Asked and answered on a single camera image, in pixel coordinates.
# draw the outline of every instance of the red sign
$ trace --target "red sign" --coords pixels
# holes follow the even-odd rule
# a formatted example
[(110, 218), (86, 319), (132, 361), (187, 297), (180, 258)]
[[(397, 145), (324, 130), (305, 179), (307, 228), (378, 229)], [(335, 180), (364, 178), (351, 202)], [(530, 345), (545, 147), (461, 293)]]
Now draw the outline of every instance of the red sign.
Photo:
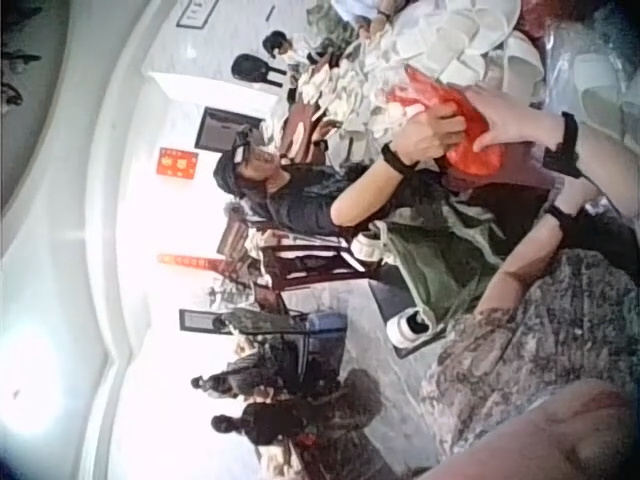
[(175, 265), (176, 267), (195, 268), (197, 270), (207, 270), (220, 275), (226, 273), (227, 265), (224, 258), (204, 258), (191, 257), (189, 255), (173, 255), (161, 253), (158, 255), (158, 262), (163, 265)]
[(193, 180), (198, 165), (198, 154), (173, 148), (161, 148), (156, 173), (167, 177)]

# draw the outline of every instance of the black wristwatch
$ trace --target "black wristwatch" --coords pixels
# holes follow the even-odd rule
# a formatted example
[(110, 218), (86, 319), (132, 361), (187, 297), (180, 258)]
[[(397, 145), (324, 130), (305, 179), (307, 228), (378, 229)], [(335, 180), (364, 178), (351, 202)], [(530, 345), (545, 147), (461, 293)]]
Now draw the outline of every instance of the black wristwatch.
[(567, 212), (563, 211), (555, 204), (548, 207), (544, 211), (544, 213), (546, 213), (547, 215), (551, 215), (558, 221), (558, 223), (560, 224), (560, 230), (562, 230), (563, 234), (566, 235), (569, 232), (569, 230), (571, 229), (571, 225), (573, 225), (573, 220), (575, 217), (569, 215)]
[(381, 153), (382, 153), (382, 159), (385, 161), (385, 163), (389, 165), (391, 168), (393, 168), (396, 172), (398, 172), (403, 177), (407, 177), (411, 175), (415, 171), (416, 167), (418, 166), (417, 163), (415, 165), (409, 166), (406, 163), (404, 163), (402, 160), (400, 160), (400, 157), (398, 156), (398, 154), (393, 150), (391, 150), (391, 147), (389, 146), (388, 143), (384, 144), (384, 146), (382, 147)]
[(329, 150), (329, 142), (327, 142), (324, 138), (312, 142), (311, 145), (313, 145), (313, 147), (315, 148), (319, 148), (323, 152), (327, 152)]
[(377, 12), (378, 12), (378, 15), (383, 17), (387, 22), (391, 21), (391, 15), (385, 12), (384, 10), (378, 9)]
[(576, 143), (578, 142), (578, 122), (576, 118), (568, 113), (562, 112), (564, 119), (564, 134), (562, 142), (558, 144), (555, 151), (546, 149), (542, 165), (547, 170), (562, 173), (573, 178), (581, 178), (582, 173), (576, 163), (578, 154), (576, 153)]

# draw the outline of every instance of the wooden chair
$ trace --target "wooden chair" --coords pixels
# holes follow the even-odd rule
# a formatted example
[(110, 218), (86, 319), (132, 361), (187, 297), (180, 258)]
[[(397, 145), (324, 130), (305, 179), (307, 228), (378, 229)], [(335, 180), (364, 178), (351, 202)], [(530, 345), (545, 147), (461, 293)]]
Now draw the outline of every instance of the wooden chair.
[(356, 260), (348, 247), (337, 245), (273, 245), (263, 247), (261, 254), (262, 268), (276, 292), (316, 283), (372, 278), (375, 270)]

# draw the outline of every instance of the floral shirt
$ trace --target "floral shirt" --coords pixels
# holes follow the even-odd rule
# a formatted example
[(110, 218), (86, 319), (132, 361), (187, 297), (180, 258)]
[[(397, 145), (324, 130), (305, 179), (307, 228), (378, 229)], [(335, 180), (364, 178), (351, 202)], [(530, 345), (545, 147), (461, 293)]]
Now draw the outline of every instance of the floral shirt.
[(632, 393), (639, 329), (638, 289), (583, 250), (561, 253), (518, 309), (453, 322), (421, 392), (441, 460), (574, 381), (605, 380)]

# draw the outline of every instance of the tiled floor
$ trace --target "tiled floor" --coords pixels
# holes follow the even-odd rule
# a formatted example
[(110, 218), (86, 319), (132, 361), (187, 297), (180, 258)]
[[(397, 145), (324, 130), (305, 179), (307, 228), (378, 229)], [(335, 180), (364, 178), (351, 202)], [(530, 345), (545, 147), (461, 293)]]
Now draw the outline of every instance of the tiled floor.
[(386, 338), (384, 323), (366, 280), (317, 285), (285, 293), (290, 308), (313, 312), (331, 310), (349, 317), (342, 372), (366, 370), (379, 384), (382, 411), (365, 433), (380, 452), (383, 462), (354, 480), (381, 478), (388, 467), (396, 473), (435, 464), (429, 426), (419, 403), (424, 372), (435, 359), (438, 346), (420, 350), (405, 360), (396, 357)]

